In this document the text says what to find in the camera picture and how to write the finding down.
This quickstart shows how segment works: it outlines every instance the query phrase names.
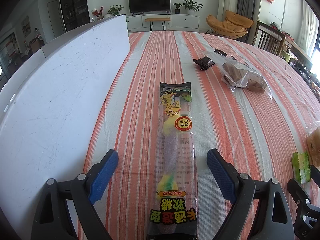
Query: brown cake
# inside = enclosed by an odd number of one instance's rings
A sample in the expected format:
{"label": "brown cake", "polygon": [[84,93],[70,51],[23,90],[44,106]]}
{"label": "brown cake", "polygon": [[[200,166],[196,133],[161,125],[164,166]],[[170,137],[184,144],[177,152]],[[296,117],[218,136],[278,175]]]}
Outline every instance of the brown cake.
{"label": "brown cake", "polygon": [[232,81],[238,85],[243,85],[245,89],[258,92],[263,94],[265,89],[267,88],[267,83],[265,82],[264,78],[247,69],[238,69],[234,65],[229,62],[224,63],[223,69],[229,74],[232,80],[229,80],[229,83],[232,84]]}

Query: potted plant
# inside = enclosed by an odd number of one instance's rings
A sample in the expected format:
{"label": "potted plant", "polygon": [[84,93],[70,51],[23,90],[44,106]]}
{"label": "potted plant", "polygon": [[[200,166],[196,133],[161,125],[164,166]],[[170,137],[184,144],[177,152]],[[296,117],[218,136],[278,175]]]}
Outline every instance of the potted plant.
{"label": "potted plant", "polygon": [[176,2],[173,5],[176,7],[175,10],[174,10],[174,13],[179,14],[180,13],[179,7],[181,6],[181,3],[177,3]]}
{"label": "potted plant", "polygon": [[121,5],[113,5],[110,7],[108,14],[112,14],[112,15],[118,15],[119,12],[123,9],[123,6]]}
{"label": "potted plant", "polygon": [[102,17],[102,12],[103,12],[103,6],[101,5],[100,10],[98,11],[97,9],[94,9],[94,11],[92,12],[93,16],[97,17],[97,20],[103,19]]}
{"label": "potted plant", "polygon": [[187,14],[196,15],[196,12],[199,11],[199,9],[202,8],[202,4],[199,2],[193,2],[193,0],[184,0],[184,3],[182,4],[185,9],[187,10]]}

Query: screw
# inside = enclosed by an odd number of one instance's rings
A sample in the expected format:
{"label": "screw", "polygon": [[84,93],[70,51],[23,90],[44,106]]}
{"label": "screw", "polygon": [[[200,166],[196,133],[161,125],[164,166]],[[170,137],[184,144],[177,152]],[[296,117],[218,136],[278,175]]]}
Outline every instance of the screw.
{"label": "screw", "polygon": [[240,173],[240,178],[241,178],[241,179],[248,179],[248,178],[249,178],[249,175],[246,174],[246,173]]}
{"label": "screw", "polygon": [[276,178],[272,178],[271,181],[272,181],[273,184],[278,184],[279,183],[279,180],[276,179]]}
{"label": "screw", "polygon": [[83,173],[79,174],[77,179],[84,180],[85,179],[85,174],[83,174]]}
{"label": "screw", "polygon": [[54,179],[48,179],[47,184],[52,185],[54,183]]}

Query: striped tablecloth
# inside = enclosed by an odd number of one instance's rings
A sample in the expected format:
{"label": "striped tablecloth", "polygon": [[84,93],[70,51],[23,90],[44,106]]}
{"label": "striped tablecloth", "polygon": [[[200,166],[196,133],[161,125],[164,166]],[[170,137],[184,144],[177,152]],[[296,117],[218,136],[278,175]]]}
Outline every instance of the striped tablecloth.
{"label": "striped tablecloth", "polygon": [[[212,239],[230,209],[206,164],[217,148],[227,162],[253,179],[279,179],[292,218],[296,205],[286,190],[293,178],[291,156],[307,149],[304,128],[320,120],[320,104],[300,76],[281,58],[251,45],[192,32],[153,31],[130,34],[131,50],[121,66],[98,117],[84,172],[108,149],[119,165],[95,209],[111,237],[145,239],[149,217],[159,111],[159,84],[191,82],[191,114],[198,186],[198,239]],[[222,81],[217,67],[193,63],[215,48],[255,68],[267,80],[266,94],[236,89]],[[314,204],[319,194],[305,185]],[[243,231],[254,218],[254,201]],[[79,238],[85,239],[78,228]]]}

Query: green snack package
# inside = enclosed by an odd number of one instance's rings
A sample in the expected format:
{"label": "green snack package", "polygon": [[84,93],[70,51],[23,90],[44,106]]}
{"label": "green snack package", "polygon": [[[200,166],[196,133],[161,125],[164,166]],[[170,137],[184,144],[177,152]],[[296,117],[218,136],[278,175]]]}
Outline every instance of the green snack package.
{"label": "green snack package", "polygon": [[307,151],[304,153],[292,154],[292,168],[295,179],[304,184],[310,181],[310,164]]}

